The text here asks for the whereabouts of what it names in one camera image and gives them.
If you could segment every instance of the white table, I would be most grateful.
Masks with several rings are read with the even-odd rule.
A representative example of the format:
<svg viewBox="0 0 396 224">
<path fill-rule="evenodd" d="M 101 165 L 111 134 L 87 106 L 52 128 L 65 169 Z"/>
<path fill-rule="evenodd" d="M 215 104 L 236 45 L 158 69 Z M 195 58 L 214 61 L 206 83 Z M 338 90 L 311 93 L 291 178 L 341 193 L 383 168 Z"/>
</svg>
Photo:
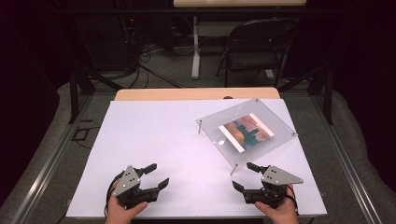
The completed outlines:
<svg viewBox="0 0 396 224">
<path fill-rule="evenodd" d="M 230 175 L 231 165 L 205 133 L 198 133 L 195 121 L 246 100 L 111 102 L 67 216 L 104 217 L 114 176 L 129 164 L 144 168 L 157 163 L 157 170 L 142 176 L 141 189 L 156 187 L 167 177 L 169 185 L 139 218 L 263 217 L 232 185 L 234 180 L 246 189 L 259 189 L 261 175 L 247 167 Z M 294 129 L 283 100 L 262 101 Z M 294 185 L 302 216 L 327 213 L 298 138 L 253 162 L 273 164 L 304 180 Z"/>
<path fill-rule="evenodd" d="M 174 0 L 174 7 L 302 7 L 306 0 Z M 198 36 L 228 36 L 238 23 L 203 22 L 193 18 L 194 55 L 191 78 L 199 78 L 200 52 Z"/>
</svg>

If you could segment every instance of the black chair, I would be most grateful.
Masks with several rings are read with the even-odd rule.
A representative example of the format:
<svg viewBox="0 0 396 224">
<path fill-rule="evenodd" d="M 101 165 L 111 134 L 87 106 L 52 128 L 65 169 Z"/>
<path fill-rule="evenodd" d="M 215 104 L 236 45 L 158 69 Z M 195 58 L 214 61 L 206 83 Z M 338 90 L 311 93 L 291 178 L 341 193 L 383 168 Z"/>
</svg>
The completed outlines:
<svg viewBox="0 0 396 224">
<path fill-rule="evenodd" d="M 216 73 L 225 68 L 224 87 L 229 72 L 276 69 L 275 84 L 282 77 L 290 42 L 297 30 L 290 18 L 247 21 L 236 26 L 228 37 L 223 58 Z"/>
</svg>

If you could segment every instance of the hand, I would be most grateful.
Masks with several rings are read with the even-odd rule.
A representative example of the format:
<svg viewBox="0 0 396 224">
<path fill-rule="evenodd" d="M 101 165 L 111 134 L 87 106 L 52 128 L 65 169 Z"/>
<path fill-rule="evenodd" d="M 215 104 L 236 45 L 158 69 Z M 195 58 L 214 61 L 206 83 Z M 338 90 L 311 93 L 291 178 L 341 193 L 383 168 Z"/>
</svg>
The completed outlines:
<svg viewBox="0 0 396 224">
<path fill-rule="evenodd" d="M 119 184 L 120 180 L 117 180 L 113 185 L 113 189 Z M 132 219 L 141 213 L 149 204 L 146 202 L 140 203 L 137 206 L 125 210 L 120 200 L 111 196 L 107 202 L 107 218 L 106 224 L 130 224 Z"/>
<path fill-rule="evenodd" d="M 287 188 L 286 193 L 293 197 L 292 190 Z M 294 202 L 290 198 L 285 197 L 285 201 L 274 209 L 264 203 L 256 202 L 254 205 L 262 211 L 265 215 L 271 218 L 274 224 L 298 224 L 296 208 Z"/>
</svg>

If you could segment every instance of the black cable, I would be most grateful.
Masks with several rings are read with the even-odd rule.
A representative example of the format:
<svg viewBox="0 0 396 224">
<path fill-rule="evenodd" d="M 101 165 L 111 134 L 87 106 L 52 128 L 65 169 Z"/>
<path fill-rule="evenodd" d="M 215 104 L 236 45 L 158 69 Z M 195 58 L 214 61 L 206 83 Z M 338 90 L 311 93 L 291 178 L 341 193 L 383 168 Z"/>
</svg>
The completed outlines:
<svg viewBox="0 0 396 224">
<path fill-rule="evenodd" d="M 77 145 L 79 145 L 79 146 L 81 146 L 81 147 L 85 147 L 85 148 L 87 148 L 87 149 L 92 149 L 91 147 L 83 146 L 78 140 L 75 140 L 74 142 L 76 142 Z"/>
<path fill-rule="evenodd" d="M 155 50 L 163 50 L 163 48 L 159 47 L 156 44 L 150 44 L 150 45 L 147 44 L 145 46 L 145 49 L 142 50 L 142 55 L 149 54 L 149 53 L 151 53 L 152 51 L 155 51 Z"/>
<path fill-rule="evenodd" d="M 56 2 L 56 4 L 58 5 L 59 9 L 63 9 L 63 8 L 62 8 L 62 5 L 59 3 L 58 0 L 56 0 L 55 2 Z M 67 4 L 67 6 L 68 6 L 69 8 L 71 8 L 71 5 L 70 5 L 70 3 L 69 3 L 68 1 L 66 1 L 66 4 Z M 70 21 L 69 19 L 67 19 L 67 22 L 69 23 L 70 27 L 72 28 L 72 30 L 73 30 L 74 33 L 76 34 L 76 37 L 78 38 L 78 41 L 81 43 L 81 45 L 84 47 L 84 49 L 87 50 L 87 53 L 88 53 L 89 56 L 90 56 L 89 59 L 90 59 L 92 65 L 95 66 L 96 68 L 99 68 L 99 70 L 100 70 L 101 72 L 105 72 L 105 71 L 100 67 L 99 63 L 94 59 L 94 57 L 92 57 L 92 52 L 89 50 L 89 48 L 88 48 L 87 45 L 86 45 L 86 42 L 87 42 L 87 41 L 84 39 L 84 37 L 82 36 L 82 34 L 80 33 L 80 31 L 78 30 L 77 25 L 76 25 L 74 22 Z M 135 38 L 135 33 L 136 33 L 136 27 L 134 26 L 133 23 L 132 23 L 131 25 L 132 25 L 133 33 L 132 33 L 132 35 L 129 35 L 129 34 L 125 35 L 124 39 L 127 41 L 127 43 L 128 43 L 130 46 L 133 46 L 133 47 L 134 47 L 134 46 L 135 46 L 135 42 L 136 42 L 136 41 L 134 40 L 134 38 Z M 134 65 L 131 64 L 131 66 L 130 66 L 127 70 L 125 70 L 122 74 L 116 75 L 116 76 L 111 76 L 111 77 L 106 77 L 106 79 L 108 79 L 108 80 L 116 80 L 116 79 L 120 79 L 120 78 L 123 78 L 123 77 L 128 77 L 128 76 L 130 76 L 130 75 L 133 73 L 133 70 L 134 70 Z M 94 77 L 90 77 L 90 80 L 97 80 L 97 79 L 94 78 Z"/>
<path fill-rule="evenodd" d="M 294 190 L 291 188 L 291 186 L 288 185 L 288 188 L 291 190 L 291 193 L 293 193 L 293 196 L 290 196 L 288 194 L 285 195 L 285 197 L 291 199 L 294 203 L 294 207 L 296 208 L 296 214 L 297 216 L 299 216 L 300 214 L 298 213 L 298 205 L 297 205 L 297 201 L 296 201 L 296 194 L 294 193 Z"/>
<path fill-rule="evenodd" d="M 132 86 L 136 83 L 137 79 L 139 78 L 139 63 L 137 63 L 137 69 L 136 69 L 136 77 L 134 78 L 134 81 L 132 81 L 131 85 L 129 85 L 128 89 L 131 89 Z"/>
<path fill-rule="evenodd" d="M 149 73 L 151 73 L 155 77 L 158 77 L 158 78 L 166 81 L 167 83 L 169 83 L 169 84 L 171 84 L 171 85 L 173 85 L 173 86 L 175 86 L 177 88 L 191 88 L 191 87 L 188 87 L 188 86 L 181 85 L 181 84 L 175 82 L 174 80 L 172 80 L 172 79 L 170 79 L 168 77 L 165 77 L 165 76 L 163 76 L 161 74 L 158 74 L 158 73 L 156 73 L 154 71 L 151 71 L 149 68 L 143 66 L 142 64 L 139 64 L 139 66 L 141 66 L 143 69 L 145 69 L 146 71 L 148 71 Z"/>
<path fill-rule="evenodd" d="M 141 61 L 143 63 L 148 63 L 149 60 L 151 59 L 151 51 L 150 50 L 148 50 L 148 52 L 142 53 L 141 55 L 145 55 L 145 56 L 148 55 L 148 59 L 146 61 L 143 60 L 141 57 L 139 57 L 139 61 Z"/>
<path fill-rule="evenodd" d="M 56 222 L 56 224 L 59 224 L 59 223 L 61 223 L 62 220 L 64 220 L 64 218 L 66 217 L 66 213 L 67 212 L 65 212 L 64 215 L 61 216 L 61 218 L 59 218 L 59 220 Z"/>
<path fill-rule="evenodd" d="M 177 51 L 177 49 L 190 49 L 190 50 L 187 51 L 187 52 L 181 52 L 181 51 Z M 187 47 L 178 47 L 178 48 L 175 48 L 175 52 L 176 52 L 177 54 L 180 54 L 180 55 L 188 55 L 188 54 L 192 53 L 193 51 L 194 51 L 194 46 L 187 46 Z"/>
<path fill-rule="evenodd" d="M 146 73 L 147 73 L 146 85 L 143 89 L 145 89 L 149 84 L 149 71 L 146 71 Z"/>
<path fill-rule="evenodd" d="M 125 171 L 122 171 L 121 173 L 116 175 L 116 177 L 114 177 L 113 181 L 111 181 L 110 186 L 108 186 L 107 194 L 106 194 L 106 205 L 105 205 L 105 211 L 104 211 L 105 212 L 105 217 L 107 217 L 107 205 L 108 205 L 108 200 L 111 197 L 111 191 L 112 191 L 111 189 L 113 188 L 114 183 L 116 183 L 116 181 L 122 177 L 124 172 Z"/>
</svg>

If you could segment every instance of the floor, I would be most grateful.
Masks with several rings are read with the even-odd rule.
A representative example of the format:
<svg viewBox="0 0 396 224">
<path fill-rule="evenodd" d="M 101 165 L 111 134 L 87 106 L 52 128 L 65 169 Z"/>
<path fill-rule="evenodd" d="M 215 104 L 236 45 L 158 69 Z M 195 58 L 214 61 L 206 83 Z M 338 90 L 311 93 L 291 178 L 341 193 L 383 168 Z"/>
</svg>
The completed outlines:
<svg viewBox="0 0 396 224">
<path fill-rule="evenodd" d="M 222 87 L 223 76 L 215 77 L 220 55 L 203 54 L 201 76 L 191 79 L 192 57 L 185 53 L 153 51 L 143 56 L 140 73 L 104 73 L 124 88 L 188 88 Z M 85 162 L 90 155 L 97 132 L 106 115 L 115 91 L 93 80 L 94 96 L 79 96 L 77 121 L 70 119 L 68 84 L 58 92 L 61 102 L 55 118 L 35 156 L 16 188 L 0 210 L 0 223 L 103 223 L 103 220 L 62 218 L 78 185 Z M 263 74 L 233 76 L 230 86 L 251 83 L 272 84 Z M 379 180 L 375 169 L 365 157 L 364 139 L 343 97 L 334 92 L 332 117 L 328 125 L 321 113 L 321 97 L 308 96 L 305 81 L 288 92 L 281 92 L 302 142 L 305 156 L 319 188 L 328 215 L 317 217 L 314 223 L 396 223 L 392 208 L 396 196 Z M 77 140 L 81 129 L 89 130 L 84 140 Z M 253 223 L 258 220 L 244 219 Z M 301 218 L 302 223 L 309 219 Z"/>
</svg>

